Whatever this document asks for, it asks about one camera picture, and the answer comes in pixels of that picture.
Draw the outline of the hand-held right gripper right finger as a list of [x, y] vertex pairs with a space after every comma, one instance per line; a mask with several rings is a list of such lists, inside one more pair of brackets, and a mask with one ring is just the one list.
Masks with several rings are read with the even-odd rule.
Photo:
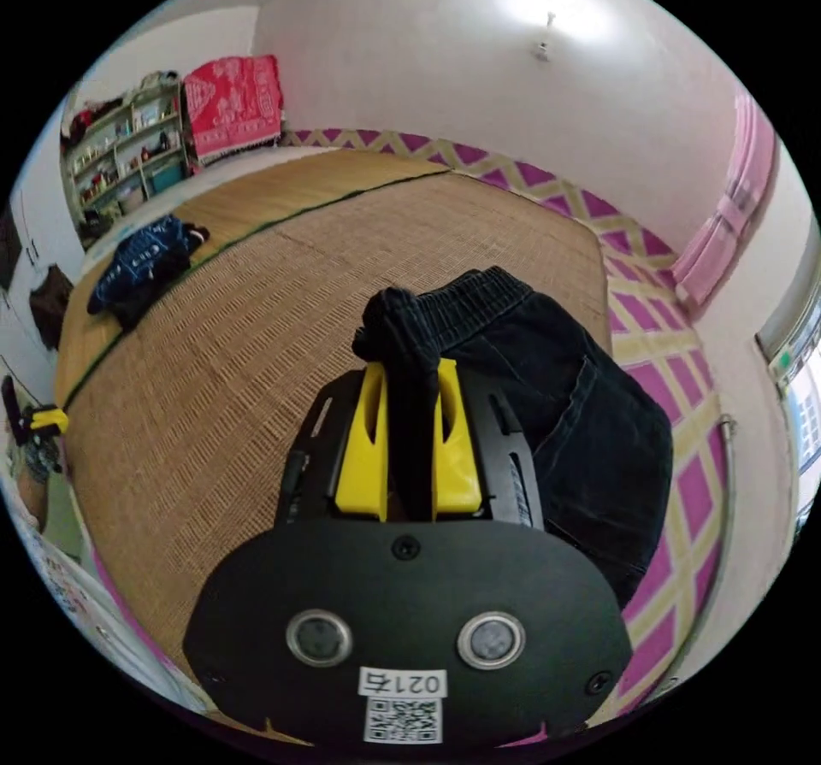
[[434, 407], [432, 510], [434, 516], [472, 516], [482, 506], [468, 413], [457, 364], [441, 359]]

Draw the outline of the person's left hand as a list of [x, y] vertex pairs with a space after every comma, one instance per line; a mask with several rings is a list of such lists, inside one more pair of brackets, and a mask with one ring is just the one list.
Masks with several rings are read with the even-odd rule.
[[37, 533], [43, 533], [49, 509], [47, 482], [38, 480], [28, 468], [23, 468], [15, 477], [15, 484], [24, 519]]

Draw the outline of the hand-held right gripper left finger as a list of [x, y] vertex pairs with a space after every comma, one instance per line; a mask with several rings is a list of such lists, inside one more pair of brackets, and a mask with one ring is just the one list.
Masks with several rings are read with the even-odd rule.
[[343, 515], [386, 515], [388, 502], [388, 392], [383, 366], [363, 371], [334, 502]]

